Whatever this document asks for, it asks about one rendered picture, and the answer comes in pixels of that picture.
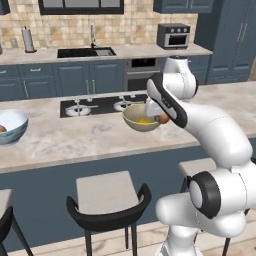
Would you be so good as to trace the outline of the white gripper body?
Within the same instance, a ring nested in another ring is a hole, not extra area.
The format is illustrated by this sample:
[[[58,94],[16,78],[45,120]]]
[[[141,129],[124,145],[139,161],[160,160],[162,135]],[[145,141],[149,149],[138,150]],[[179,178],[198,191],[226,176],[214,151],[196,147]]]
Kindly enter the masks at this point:
[[[149,117],[159,116],[164,113],[162,108],[151,98],[146,100],[145,113]]]

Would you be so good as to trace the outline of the yellow-green bowl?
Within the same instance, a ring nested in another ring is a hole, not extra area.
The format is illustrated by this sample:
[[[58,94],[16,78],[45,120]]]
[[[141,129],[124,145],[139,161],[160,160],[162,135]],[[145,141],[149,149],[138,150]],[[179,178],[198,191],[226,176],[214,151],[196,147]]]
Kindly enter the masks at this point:
[[[160,126],[153,117],[148,117],[145,113],[145,103],[136,103],[126,107],[122,112],[122,117],[125,123],[135,131],[149,132]],[[140,124],[140,119],[148,119],[150,124]]]

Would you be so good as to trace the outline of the blue and white bowl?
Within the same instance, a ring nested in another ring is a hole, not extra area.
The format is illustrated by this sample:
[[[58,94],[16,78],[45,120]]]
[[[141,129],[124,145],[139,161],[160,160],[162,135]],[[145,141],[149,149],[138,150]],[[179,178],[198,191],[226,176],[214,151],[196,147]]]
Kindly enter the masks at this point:
[[[0,110],[0,126],[6,129],[5,132],[0,132],[0,146],[12,145],[26,132],[28,117],[18,109]]]

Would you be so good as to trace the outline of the built-in oven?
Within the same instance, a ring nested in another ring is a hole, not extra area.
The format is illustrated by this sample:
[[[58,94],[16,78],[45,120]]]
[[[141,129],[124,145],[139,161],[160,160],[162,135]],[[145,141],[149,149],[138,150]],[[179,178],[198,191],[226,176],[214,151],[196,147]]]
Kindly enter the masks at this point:
[[[161,70],[160,58],[133,58],[124,61],[124,89],[145,90],[148,79]]]

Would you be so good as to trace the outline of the black hob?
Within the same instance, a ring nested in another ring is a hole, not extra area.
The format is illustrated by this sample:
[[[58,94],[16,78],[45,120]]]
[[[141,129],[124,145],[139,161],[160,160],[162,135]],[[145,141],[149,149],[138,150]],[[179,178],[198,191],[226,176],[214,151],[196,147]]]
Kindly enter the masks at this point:
[[[144,103],[146,99],[146,94],[130,94],[61,101],[60,117],[68,118],[122,112],[131,104]]]

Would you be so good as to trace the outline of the blue base cupboard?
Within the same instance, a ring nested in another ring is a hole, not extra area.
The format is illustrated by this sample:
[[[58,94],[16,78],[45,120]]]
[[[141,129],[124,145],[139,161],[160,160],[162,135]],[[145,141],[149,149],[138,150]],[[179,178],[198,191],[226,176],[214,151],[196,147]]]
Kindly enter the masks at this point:
[[[210,59],[210,55],[195,55],[188,57],[189,68],[197,78],[200,85],[204,85],[206,83]]]

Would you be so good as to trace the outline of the grey toaster oven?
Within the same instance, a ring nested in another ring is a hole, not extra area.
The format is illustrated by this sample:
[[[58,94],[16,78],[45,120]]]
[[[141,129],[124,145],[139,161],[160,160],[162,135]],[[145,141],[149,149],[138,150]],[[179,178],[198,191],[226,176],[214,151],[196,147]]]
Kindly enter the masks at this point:
[[[190,27],[182,23],[159,23],[156,44],[163,49],[186,49]]]

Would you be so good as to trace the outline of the black sink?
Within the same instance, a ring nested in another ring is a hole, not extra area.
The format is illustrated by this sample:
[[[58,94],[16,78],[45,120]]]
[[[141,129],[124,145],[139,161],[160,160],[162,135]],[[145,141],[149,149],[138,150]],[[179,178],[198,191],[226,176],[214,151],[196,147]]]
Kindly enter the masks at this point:
[[[115,56],[116,53],[111,47],[98,48],[73,48],[73,49],[59,49],[57,51],[58,58],[77,58],[77,57],[101,57],[101,56]]]

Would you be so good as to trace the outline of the silver tap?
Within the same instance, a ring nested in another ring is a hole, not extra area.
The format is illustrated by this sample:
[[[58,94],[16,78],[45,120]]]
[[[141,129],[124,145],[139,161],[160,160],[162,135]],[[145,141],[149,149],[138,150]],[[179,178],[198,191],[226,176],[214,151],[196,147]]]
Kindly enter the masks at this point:
[[[93,24],[90,25],[90,38],[91,38],[91,48],[96,48],[96,38],[95,38],[95,27]]]

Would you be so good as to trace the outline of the blue base cupboards run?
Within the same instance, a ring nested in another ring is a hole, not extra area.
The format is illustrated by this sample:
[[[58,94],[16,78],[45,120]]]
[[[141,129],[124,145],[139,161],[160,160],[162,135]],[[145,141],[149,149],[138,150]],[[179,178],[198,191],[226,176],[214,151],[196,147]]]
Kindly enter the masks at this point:
[[[0,102],[120,92],[123,60],[0,65]]]

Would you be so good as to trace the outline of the tall blue cupboard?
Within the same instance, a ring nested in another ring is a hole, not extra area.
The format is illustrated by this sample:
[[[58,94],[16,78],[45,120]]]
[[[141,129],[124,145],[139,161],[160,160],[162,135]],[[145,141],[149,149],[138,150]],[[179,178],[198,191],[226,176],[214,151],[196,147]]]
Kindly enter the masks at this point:
[[[256,0],[214,0],[200,13],[194,43],[213,52],[207,84],[247,81],[256,56]]]

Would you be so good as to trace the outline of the dark framed window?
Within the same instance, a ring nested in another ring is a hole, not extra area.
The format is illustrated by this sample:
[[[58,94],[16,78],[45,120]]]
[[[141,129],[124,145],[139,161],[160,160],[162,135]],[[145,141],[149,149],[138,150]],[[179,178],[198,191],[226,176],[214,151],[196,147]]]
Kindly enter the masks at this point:
[[[124,0],[38,0],[41,15],[123,14]]]

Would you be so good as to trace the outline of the blue wall cupboard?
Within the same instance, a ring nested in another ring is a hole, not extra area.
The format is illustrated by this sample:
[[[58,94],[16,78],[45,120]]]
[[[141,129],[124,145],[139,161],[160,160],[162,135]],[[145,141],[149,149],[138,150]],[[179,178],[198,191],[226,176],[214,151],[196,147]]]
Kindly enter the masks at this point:
[[[0,15],[6,15],[10,13],[10,6],[8,0],[0,0]]]
[[[214,0],[153,0],[153,11],[161,14],[210,13]]]

